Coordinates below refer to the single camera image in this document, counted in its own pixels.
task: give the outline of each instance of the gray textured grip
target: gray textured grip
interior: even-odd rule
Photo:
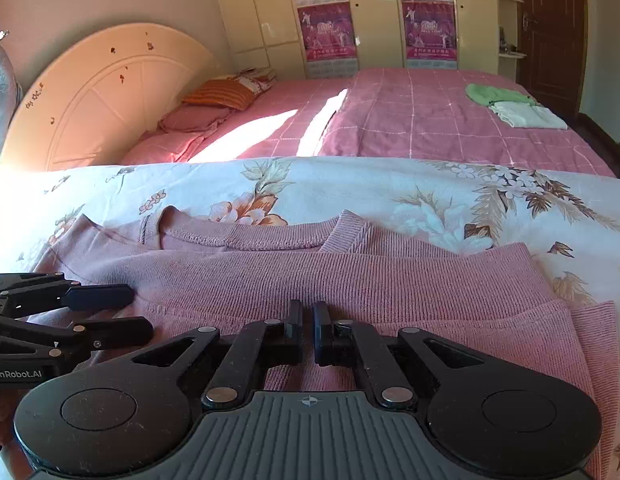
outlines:
[[[38,472],[32,480],[63,477]],[[362,392],[256,392],[206,415],[184,446],[131,480],[483,480],[442,456],[405,413]],[[562,480],[586,480],[575,472]]]

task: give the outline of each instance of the circular pad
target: circular pad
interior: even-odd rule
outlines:
[[[556,408],[550,399],[525,390],[492,394],[482,408],[492,424],[513,433],[541,431],[556,419]]]
[[[557,478],[587,460],[601,417],[574,386],[503,362],[450,372],[427,426],[439,446],[488,478]]]
[[[61,416],[77,430],[105,431],[121,426],[136,412],[135,399],[108,388],[74,394],[61,407]]]

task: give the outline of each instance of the pink pillow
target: pink pillow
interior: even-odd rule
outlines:
[[[216,130],[235,110],[222,106],[181,104],[159,121],[166,133],[192,133]]]
[[[136,144],[119,161],[121,166],[158,164],[161,162],[187,162],[197,154],[199,146],[211,134],[157,132],[144,134],[145,140]]]

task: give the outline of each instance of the green cloth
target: green cloth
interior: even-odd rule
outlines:
[[[528,103],[536,105],[536,101],[529,95],[523,95],[516,90],[507,90],[505,88],[496,88],[494,86],[475,85],[470,83],[465,88],[465,93],[475,103],[483,106],[491,106],[499,101],[511,101],[514,103]]]

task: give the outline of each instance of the wooden door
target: wooden door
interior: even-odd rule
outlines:
[[[578,113],[586,60],[586,0],[523,0],[519,82],[570,120]]]

